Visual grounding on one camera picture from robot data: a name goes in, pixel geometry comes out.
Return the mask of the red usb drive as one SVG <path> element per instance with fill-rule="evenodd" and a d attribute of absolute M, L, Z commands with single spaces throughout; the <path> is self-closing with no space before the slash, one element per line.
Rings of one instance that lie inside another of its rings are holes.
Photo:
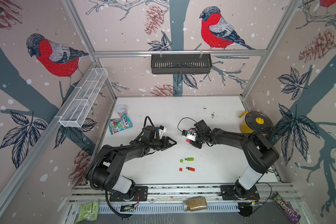
<path fill-rule="evenodd" d="M 195 172 L 195 168 L 192 168 L 192 167 L 186 167 L 186 169 L 187 169 L 188 171 Z"/>

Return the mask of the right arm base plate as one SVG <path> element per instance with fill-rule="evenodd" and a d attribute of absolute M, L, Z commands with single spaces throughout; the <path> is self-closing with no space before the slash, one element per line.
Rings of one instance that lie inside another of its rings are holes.
<path fill-rule="evenodd" d="M 260 196 L 256 186 L 250 190 L 235 185 L 221 185 L 221 193 L 219 194 L 225 201 L 233 200 L 260 200 Z"/>

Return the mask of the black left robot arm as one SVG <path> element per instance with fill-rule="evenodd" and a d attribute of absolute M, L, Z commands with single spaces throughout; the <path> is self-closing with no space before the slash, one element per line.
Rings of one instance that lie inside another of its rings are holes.
<path fill-rule="evenodd" d="M 177 144 L 163 136 L 164 127 L 147 126 L 128 145 L 104 145 L 85 172 L 85 179 L 93 190 L 118 193 L 122 200 L 135 198 L 135 182 L 121 175 L 125 162 L 150 155 L 150 150 L 164 151 Z"/>

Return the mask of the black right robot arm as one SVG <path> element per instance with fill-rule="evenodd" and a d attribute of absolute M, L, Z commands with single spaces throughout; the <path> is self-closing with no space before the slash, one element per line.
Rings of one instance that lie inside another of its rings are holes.
<path fill-rule="evenodd" d="M 248 166 L 233 188 L 233 195 L 239 199 L 246 199 L 251 194 L 261 177 L 280 157 L 267 138 L 258 131 L 235 133 L 220 128 L 211 130 L 205 121 L 201 120 L 195 123 L 193 128 L 183 130 L 182 135 L 189 140 L 192 146 L 199 149 L 206 143 L 210 147 L 227 145 L 244 152 Z"/>

